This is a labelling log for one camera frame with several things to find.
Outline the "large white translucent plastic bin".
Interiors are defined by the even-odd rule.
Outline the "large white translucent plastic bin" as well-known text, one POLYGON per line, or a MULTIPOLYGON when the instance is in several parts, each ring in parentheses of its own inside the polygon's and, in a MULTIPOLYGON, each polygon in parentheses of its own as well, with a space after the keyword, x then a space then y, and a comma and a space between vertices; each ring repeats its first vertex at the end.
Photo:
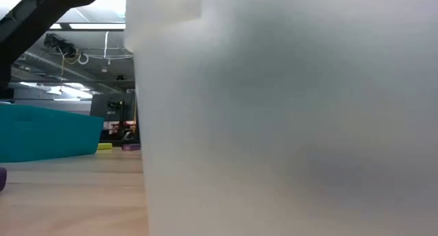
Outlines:
POLYGON ((438 236, 438 0, 127 0, 149 236, 438 236))

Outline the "bright fluorescent ceiling lights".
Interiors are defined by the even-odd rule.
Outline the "bright fluorescent ceiling lights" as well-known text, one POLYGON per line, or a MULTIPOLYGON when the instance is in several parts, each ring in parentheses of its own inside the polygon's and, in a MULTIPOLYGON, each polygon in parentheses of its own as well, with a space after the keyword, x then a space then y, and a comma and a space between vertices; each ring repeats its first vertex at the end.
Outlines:
POLYGON ((63 83, 60 86, 43 86, 38 83, 29 83, 29 82, 18 82, 20 86, 25 86, 27 88, 33 88, 42 90, 47 94, 54 94, 61 96, 63 94, 67 94, 72 96, 74 99, 92 99, 93 95, 90 93, 89 89, 85 87, 70 87, 70 83, 63 83))

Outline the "teal plastic bin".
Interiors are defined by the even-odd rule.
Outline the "teal plastic bin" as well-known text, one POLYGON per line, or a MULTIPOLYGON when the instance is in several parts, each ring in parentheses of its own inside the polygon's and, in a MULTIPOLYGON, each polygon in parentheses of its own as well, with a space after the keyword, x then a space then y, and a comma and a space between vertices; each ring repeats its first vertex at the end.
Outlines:
POLYGON ((0 163, 91 155, 103 119, 30 105, 0 105, 0 163))

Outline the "grey cabinet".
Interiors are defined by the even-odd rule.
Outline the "grey cabinet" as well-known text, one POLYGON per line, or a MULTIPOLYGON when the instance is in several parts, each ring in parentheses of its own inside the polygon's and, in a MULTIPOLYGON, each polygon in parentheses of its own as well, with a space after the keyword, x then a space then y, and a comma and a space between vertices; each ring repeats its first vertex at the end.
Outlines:
POLYGON ((136 110, 136 96, 125 94, 96 94, 92 98, 90 115, 104 121, 132 121, 136 110))

